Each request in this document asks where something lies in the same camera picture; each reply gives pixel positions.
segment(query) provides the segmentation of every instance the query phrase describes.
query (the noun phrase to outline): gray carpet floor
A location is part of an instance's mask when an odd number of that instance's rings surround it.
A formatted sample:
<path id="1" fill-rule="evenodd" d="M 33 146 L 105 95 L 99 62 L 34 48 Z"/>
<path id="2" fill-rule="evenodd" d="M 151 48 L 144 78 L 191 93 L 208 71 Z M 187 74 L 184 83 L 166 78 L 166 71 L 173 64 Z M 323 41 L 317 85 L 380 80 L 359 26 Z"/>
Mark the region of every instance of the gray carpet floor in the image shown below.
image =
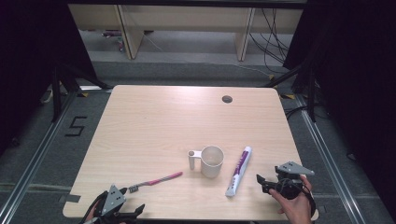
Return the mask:
<path id="1" fill-rule="evenodd" d="M 278 73 L 270 72 L 265 66 L 242 68 L 209 63 L 93 63 L 93 66 L 97 76 L 110 85 L 260 87 L 270 81 L 264 73 L 279 76 Z M 271 69 L 286 72 L 281 67 L 271 67 Z M 279 84 L 276 87 L 279 94 L 291 93 L 292 81 L 293 78 Z M 78 82 L 81 86 L 91 85 L 85 80 Z M 73 186 L 109 95 L 110 93 L 89 93 L 87 97 L 74 99 L 11 223 L 79 222 L 78 219 L 63 216 L 64 197 Z M 280 101 L 285 109 L 298 106 L 293 99 Z M 86 117 L 78 119 L 77 123 L 84 126 L 84 130 L 80 136 L 67 136 L 77 132 L 69 128 L 76 116 Z M 316 118 L 321 134 L 367 223 L 393 223 L 359 164 L 346 157 L 347 144 L 331 117 L 327 115 L 325 107 L 316 107 Z M 38 107 L 24 131 L 18 136 L 21 144 L 10 147 L 0 158 L 0 203 L 6 201 L 13 186 L 20 179 L 50 126 L 51 119 L 51 104 Z M 300 111 L 289 118 L 289 125 L 303 166 L 316 173 L 310 178 L 319 210 L 319 219 L 316 223 L 352 223 Z"/>

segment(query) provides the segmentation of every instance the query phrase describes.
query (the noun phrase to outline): mug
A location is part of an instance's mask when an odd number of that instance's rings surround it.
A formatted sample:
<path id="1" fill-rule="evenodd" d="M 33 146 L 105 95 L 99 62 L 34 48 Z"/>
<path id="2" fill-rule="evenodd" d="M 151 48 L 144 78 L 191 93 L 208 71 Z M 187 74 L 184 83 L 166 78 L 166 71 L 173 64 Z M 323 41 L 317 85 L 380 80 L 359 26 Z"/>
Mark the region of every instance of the mug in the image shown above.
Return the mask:
<path id="1" fill-rule="evenodd" d="M 224 153 L 219 147 L 205 147 L 202 151 L 189 151 L 190 169 L 195 167 L 195 159 L 201 159 L 201 173 L 214 178 L 220 173 L 224 161 Z"/>

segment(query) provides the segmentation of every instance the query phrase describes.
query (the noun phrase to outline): wooden tabletop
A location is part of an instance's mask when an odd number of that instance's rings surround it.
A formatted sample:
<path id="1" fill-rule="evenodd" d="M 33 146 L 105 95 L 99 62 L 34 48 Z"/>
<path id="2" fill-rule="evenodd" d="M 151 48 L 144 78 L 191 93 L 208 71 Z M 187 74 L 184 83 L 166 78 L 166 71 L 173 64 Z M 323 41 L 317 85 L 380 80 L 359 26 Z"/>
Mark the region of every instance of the wooden tabletop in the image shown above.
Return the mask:
<path id="1" fill-rule="evenodd" d="M 223 96 L 232 98 L 224 103 Z M 189 150 L 217 146 L 224 163 L 214 179 Z M 236 195 L 224 194 L 246 146 L 252 156 Z M 282 105 L 273 89 L 181 86 L 117 86 L 108 100 L 71 190 L 78 203 L 64 215 L 83 217 L 112 184 L 119 189 L 176 172 L 183 175 L 125 194 L 121 212 L 145 204 L 139 218 L 185 220 L 283 220 L 278 203 L 262 193 L 256 174 L 276 181 L 275 166 L 301 164 Z"/>

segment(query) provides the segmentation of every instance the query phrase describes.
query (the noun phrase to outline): pink toothbrush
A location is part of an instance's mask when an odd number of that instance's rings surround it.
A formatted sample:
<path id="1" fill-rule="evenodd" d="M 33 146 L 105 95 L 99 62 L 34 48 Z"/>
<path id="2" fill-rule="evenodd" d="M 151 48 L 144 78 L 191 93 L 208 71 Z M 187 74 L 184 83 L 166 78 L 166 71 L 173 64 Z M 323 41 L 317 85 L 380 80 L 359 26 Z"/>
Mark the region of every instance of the pink toothbrush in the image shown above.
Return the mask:
<path id="1" fill-rule="evenodd" d="M 129 192 L 130 192 L 130 193 L 133 193 L 133 192 L 138 191 L 138 190 L 139 190 L 139 187 L 142 187 L 142 186 L 152 186 L 152 185 L 158 184 L 158 183 L 160 183 L 160 182 L 163 182 L 163 181 L 166 181 L 166 180 L 170 180 L 170 179 L 176 178 L 176 177 L 178 177 L 178 176 L 181 176 L 182 174 L 183 174 L 183 172 L 178 172 L 178 173 L 175 173 L 175 174 L 172 174 L 172 175 L 163 177 L 163 178 L 161 178 L 161 179 L 146 181 L 146 182 L 143 182 L 143 183 L 140 183 L 140 184 L 137 184 L 137 185 L 133 185 L 133 186 L 129 187 L 128 189 L 129 189 Z"/>

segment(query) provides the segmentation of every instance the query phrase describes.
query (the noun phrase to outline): toothpaste tube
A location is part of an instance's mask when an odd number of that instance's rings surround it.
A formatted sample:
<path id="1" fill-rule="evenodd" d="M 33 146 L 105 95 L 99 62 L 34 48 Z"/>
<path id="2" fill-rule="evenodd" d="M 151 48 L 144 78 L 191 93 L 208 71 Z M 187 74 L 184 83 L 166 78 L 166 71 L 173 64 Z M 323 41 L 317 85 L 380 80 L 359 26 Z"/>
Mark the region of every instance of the toothpaste tube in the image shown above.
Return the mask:
<path id="1" fill-rule="evenodd" d="M 248 160 L 250 159 L 250 156 L 251 156 L 251 147 L 245 147 L 241 159 L 239 159 L 235 171 L 233 172 L 233 179 L 231 180 L 230 186 L 228 186 L 227 191 L 225 191 L 225 196 L 233 197 L 236 194 L 236 189 L 238 188 L 239 182 L 241 182 L 242 176 L 244 175 L 244 172 L 247 169 Z"/>

